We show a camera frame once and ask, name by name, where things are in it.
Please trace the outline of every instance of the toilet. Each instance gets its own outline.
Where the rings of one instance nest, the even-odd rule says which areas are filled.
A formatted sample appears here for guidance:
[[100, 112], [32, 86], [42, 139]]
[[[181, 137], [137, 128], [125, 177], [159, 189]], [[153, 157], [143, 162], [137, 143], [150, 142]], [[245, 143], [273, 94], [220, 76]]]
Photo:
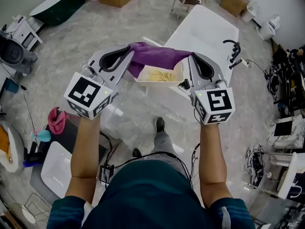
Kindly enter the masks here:
[[259, 34], [263, 40], [269, 40], [275, 36], [275, 31], [281, 26], [281, 17], [276, 14], [268, 22], [262, 25]]

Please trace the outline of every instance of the white cube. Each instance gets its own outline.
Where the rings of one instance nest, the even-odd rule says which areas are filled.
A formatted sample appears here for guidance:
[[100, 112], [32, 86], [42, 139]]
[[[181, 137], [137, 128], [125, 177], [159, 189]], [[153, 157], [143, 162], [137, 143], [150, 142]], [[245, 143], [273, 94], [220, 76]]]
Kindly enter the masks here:
[[89, 77], [76, 72], [72, 77], [64, 97], [71, 109], [82, 116], [94, 119], [104, 107], [112, 103], [113, 90]]
[[228, 121], [235, 112], [231, 87], [194, 92], [193, 105], [205, 125]]

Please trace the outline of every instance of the purple towel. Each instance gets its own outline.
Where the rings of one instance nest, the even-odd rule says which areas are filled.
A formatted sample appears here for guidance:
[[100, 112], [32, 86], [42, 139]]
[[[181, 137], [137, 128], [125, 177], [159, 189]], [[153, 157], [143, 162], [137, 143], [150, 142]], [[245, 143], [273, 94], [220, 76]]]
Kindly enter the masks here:
[[145, 42], [133, 42], [129, 46], [134, 50], [134, 56], [128, 71], [135, 78], [139, 77], [145, 65], [172, 70], [178, 62], [192, 54], [173, 48], [151, 46]]

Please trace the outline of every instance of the white basket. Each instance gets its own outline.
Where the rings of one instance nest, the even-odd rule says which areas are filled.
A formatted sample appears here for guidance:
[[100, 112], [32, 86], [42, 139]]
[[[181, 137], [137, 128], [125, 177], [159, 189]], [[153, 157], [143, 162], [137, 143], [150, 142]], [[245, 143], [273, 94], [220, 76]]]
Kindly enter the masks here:
[[[153, 70], [158, 70], [160, 72], [173, 73], [175, 75], [176, 81], [175, 82], [148, 81], [148, 78], [150, 76], [150, 71], [153, 71]], [[141, 71], [139, 77], [135, 78], [135, 81], [138, 82], [140, 84], [140, 86], [161, 86], [161, 87], [177, 86], [181, 82], [184, 81], [183, 71], [182, 71], [182, 62], [177, 63], [173, 70], [166, 70], [163, 68], [146, 65], [144, 67], [144, 69]]]

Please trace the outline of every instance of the dark green shirt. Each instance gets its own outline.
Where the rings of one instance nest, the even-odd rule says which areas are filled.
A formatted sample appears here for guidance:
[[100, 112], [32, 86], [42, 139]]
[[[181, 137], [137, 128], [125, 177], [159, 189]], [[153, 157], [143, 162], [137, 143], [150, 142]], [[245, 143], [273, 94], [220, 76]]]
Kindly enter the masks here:
[[241, 199], [222, 198], [204, 209], [185, 176], [159, 160], [127, 164], [113, 177], [98, 206], [89, 207], [77, 197], [59, 199], [47, 228], [213, 229], [222, 227], [224, 208], [232, 229], [255, 228]]

